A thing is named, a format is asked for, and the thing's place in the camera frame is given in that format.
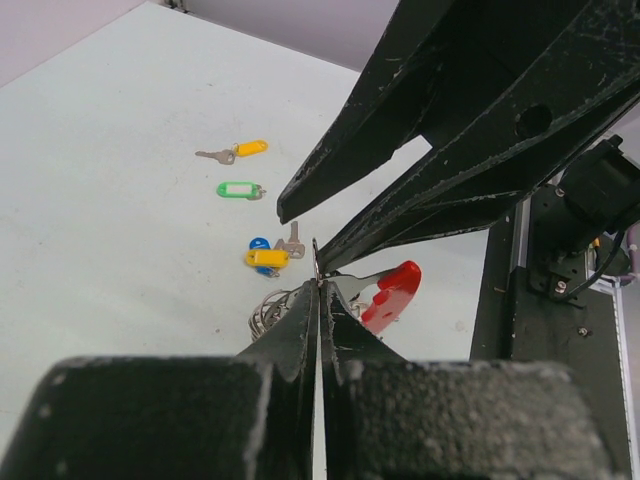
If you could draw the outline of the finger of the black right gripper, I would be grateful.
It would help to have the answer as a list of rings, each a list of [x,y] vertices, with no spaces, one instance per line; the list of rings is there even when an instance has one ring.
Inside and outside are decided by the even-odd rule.
[[[340,113],[277,200],[287,223],[417,136],[446,145],[506,91],[582,1],[401,1]]]

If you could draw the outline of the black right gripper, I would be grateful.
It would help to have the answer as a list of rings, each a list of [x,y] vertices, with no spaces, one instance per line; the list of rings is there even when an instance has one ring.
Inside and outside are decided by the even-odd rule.
[[[639,52],[545,51],[453,140],[434,148],[319,252],[333,271],[392,246],[481,230],[639,100]],[[556,359],[592,333],[600,279],[636,279],[639,166],[617,134],[490,228],[470,357]]]

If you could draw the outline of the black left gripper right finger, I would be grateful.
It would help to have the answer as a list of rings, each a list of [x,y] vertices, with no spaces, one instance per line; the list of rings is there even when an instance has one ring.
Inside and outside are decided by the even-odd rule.
[[[574,374],[551,362],[414,362],[319,290],[331,479],[620,479]]]

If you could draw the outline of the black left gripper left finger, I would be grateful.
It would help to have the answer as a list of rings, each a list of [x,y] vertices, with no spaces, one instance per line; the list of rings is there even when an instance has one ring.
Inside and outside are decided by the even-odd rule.
[[[38,384],[5,479],[308,479],[319,289],[231,357],[72,357]]]

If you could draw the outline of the red-handled metal keyring holder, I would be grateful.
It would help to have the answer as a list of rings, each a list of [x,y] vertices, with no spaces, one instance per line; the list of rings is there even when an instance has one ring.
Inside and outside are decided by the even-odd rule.
[[[249,249],[258,243],[258,238],[252,240]],[[273,247],[262,239],[267,248]],[[270,278],[277,277],[283,269],[249,267]],[[414,299],[421,285],[422,271],[415,262],[405,261],[397,267],[366,277],[330,273],[325,279],[337,287],[352,316],[371,333],[378,335]],[[257,341],[288,313],[300,291],[299,287],[278,289],[263,298],[248,319],[252,341]]]

